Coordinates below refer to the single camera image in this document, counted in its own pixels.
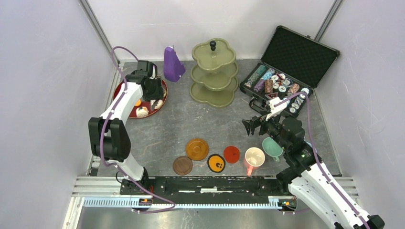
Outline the chocolate cream donut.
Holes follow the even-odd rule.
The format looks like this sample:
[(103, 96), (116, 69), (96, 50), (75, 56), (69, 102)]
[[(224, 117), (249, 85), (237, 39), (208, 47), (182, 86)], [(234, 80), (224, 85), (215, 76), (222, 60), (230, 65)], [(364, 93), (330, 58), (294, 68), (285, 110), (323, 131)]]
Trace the chocolate cream donut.
[(150, 108), (151, 110), (157, 110), (160, 109), (163, 105), (163, 100), (150, 100)]

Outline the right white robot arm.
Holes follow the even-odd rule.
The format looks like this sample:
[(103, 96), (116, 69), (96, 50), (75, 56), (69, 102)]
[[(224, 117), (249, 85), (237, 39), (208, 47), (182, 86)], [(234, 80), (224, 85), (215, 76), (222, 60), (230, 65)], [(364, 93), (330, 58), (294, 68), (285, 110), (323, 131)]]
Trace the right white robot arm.
[(256, 128), (284, 149), (288, 168), (276, 175), (276, 189), (303, 201), (330, 229), (382, 229), (384, 220), (361, 208), (330, 174), (314, 145), (305, 141), (302, 122), (288, 117), (279, 123), (254, 116), (242, 120), (248, 135)]

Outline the metal tongs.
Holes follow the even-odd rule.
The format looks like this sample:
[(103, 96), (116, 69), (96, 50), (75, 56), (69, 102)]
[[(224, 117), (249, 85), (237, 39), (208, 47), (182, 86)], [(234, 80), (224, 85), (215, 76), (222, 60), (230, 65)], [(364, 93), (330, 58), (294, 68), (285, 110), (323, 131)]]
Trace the metal tongs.
[[(157, 77), (157, 66), (153, 66), (153, 70), (152, 70), (152, 76), (150, 77), (150, 79), (155, 79)], [(159, 99), (159, 100), (151, 100), (150, 101), (150, 107), (151, 110), (157, 110), (159, 109), (163, 104), (163, 100)]]

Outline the white swirl roll cake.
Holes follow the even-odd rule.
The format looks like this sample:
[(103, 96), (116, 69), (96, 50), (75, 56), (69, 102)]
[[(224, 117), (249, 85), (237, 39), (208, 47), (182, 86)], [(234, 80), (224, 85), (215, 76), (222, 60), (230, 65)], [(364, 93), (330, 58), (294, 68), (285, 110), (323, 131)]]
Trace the white swirl roll cake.
[(140, 106), (136, 109), (136, 117), (143, 118), (149, 115), (149, 110), (145, 106)]

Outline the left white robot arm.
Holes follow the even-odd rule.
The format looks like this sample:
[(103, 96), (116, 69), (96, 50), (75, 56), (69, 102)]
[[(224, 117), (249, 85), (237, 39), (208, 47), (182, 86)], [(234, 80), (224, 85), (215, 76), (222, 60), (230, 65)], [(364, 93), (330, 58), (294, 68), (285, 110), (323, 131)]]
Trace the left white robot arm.
[(112, 104), (99, 116), (88, 122), (91, 151), (101, 163), (117, 168), (138, 194), (149, 191), (150, 181), (144, 178), (145, 168), (130, 154), (131, 140), (126, 122), (135, 103), (141, 99), (162, 100), (162, 79), (129, 74), (125, 76), (118, 95)]

